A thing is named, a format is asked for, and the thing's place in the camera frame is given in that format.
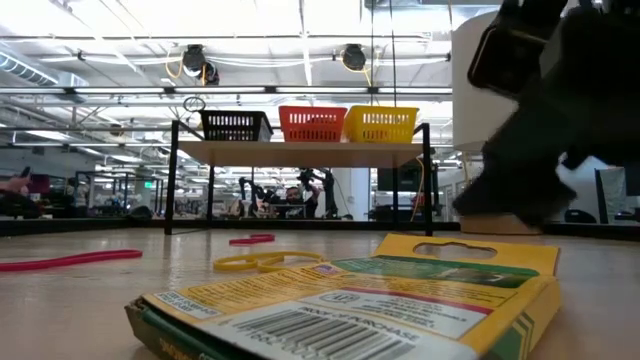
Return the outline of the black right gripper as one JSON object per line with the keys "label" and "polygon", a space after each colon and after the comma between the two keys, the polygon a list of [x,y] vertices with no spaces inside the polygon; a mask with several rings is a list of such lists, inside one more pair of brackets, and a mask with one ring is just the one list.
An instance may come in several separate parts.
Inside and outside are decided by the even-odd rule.
{"label": "black right gripper", "polygon": [[559,158],[640,163],[640,0],[503,0],[469,83],[516,109],[482,147],[483,169],[453,202],[462,216],[539,226],[577,193]]}

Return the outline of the yellow green crayon box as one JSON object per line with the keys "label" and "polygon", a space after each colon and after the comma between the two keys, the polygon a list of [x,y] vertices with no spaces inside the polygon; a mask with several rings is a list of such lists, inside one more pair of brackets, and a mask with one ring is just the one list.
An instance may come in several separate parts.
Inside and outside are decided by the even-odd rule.
{"label": "yellow green crayon box", "polygon": [[390,234],[369,257],[145,294],[134,336],[164,360],[527,360],[561,305],[553,246],[465,241],[479,258],[422,254],[442,238]]}

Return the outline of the yellow rubber band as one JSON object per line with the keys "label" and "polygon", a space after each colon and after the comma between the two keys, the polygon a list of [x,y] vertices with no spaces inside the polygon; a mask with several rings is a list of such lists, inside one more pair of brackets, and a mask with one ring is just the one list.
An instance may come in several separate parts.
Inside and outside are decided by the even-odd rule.
{"label": "yellow rubber band", "polygon": [[286,257],[309,258],[316,263],[326,261],[326,258],[318,253],[302,251],[276,251],[245,254],[216,259],[213,269],[216,271],[244,271],[256,269],[260,273],[269,273],[284,270],[284,266],[278,266]]}

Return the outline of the black background monitor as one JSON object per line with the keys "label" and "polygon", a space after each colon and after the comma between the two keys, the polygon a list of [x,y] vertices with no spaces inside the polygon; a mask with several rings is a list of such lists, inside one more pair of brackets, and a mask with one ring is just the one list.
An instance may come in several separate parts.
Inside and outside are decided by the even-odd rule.
{"label": "black background monitor", "polygon": [[399,192],[417,192],[421,179],[420,167],[378,168],[377,190],[392,192],[397,185]]}

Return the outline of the yellow plastic basket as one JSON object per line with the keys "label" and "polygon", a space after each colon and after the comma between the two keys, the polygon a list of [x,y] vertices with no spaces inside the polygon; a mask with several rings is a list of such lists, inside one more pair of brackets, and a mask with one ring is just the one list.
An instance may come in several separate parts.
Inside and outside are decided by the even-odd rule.
{"label": "yellow plastic basket", "polygon": [[353,143],[409,144],[419,109],[412,107],[352,106],[343,135]]}

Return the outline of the orange plastic basket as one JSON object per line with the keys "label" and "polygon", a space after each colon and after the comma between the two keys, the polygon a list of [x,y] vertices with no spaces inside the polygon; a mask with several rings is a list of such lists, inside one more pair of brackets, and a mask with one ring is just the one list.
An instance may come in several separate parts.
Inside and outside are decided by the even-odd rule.
{"label": "orange plastic basket", "polygon": [[286,142],[340,142],[346,114],[343,107],[279,107]]}

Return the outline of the wooden shelf riser black legs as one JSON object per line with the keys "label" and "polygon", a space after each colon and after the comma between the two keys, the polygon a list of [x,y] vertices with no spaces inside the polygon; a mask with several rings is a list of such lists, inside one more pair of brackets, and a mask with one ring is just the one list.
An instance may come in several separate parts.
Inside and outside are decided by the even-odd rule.
{"label": "wooden shelf riser black legs", "polygon": [[252,166],[252,167],[310,167],[310,168],[391,168],[422,156],[426,162],[423,173],[423,217],[422,230],[427,236],[433,234],[431,204],[431,159],[428,140],[429,127],[421,125],[418,131],[423,134],[421,144],[394,143],[321,143],[321,142],[233,142],[206,141],[201,135],[195,141],[179,140],[182,130],[191,134],[196,131],[185,123],[174,120],[170,128],[171,142],[169,155],[169,175],[167,184],[164,233],[171,235],[174,228],[176,171],[178,152],[184,151],[192,158],[210,166],[206,219],[202,224],[206,228],[231,228],[229,222],[215,221],[211,212],[214,195],[215,167]]}

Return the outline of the person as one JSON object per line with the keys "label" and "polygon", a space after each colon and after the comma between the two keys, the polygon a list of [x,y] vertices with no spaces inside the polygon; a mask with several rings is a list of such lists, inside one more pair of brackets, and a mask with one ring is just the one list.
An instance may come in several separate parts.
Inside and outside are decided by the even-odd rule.
{"label": "person", "polygon": [[310,185],[307,190],[311,195],[306,198],[298,187],[286,189],[285,199],[275,202],[275,213],[278,219],[314,219],[321,191]]}

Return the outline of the black plastic basket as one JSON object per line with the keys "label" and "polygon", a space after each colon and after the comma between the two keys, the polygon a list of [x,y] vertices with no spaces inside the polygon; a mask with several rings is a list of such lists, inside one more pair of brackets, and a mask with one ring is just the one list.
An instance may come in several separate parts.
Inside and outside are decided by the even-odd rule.
{"label": "black plastic basket", "polygon": [[202,110],[199,114],[208,141],[270,142],[274,133],[261,111]]}

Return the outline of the person's hand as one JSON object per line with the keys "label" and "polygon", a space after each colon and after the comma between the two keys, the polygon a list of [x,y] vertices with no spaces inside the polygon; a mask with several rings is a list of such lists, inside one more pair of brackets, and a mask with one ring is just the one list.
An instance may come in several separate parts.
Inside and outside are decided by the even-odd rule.
{"label": "person's hand", "polygon": [[20,195],[28,195],[28,184],[30,183],[30,177],[14,176],[9,180],[0,181],[0,192],[17,193]]}

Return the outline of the black metal table frame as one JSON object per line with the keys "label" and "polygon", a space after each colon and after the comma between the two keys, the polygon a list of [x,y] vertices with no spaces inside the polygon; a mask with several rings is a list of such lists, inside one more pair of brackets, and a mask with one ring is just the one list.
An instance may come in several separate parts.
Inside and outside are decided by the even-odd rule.
{"label": "black metal table frame", "polygon": [[[128,218],[86,218],[86,219],[30,219],[0,220],[0,236],[33,235],[75,231],[97,231],[130,227],[160,228],[165,221],[132,220]],[[356,222],[333,220],[175,220],[173,230],[186,229],[251,229],[251,230],[335,230],[335,231],[396,231],[409,232],[425,230],[422,223],[401,222]],[[591,237],[602,239],[640,241],[640,226],[618,226],[597,224],[551,223],[542,227],[547,235]]]}

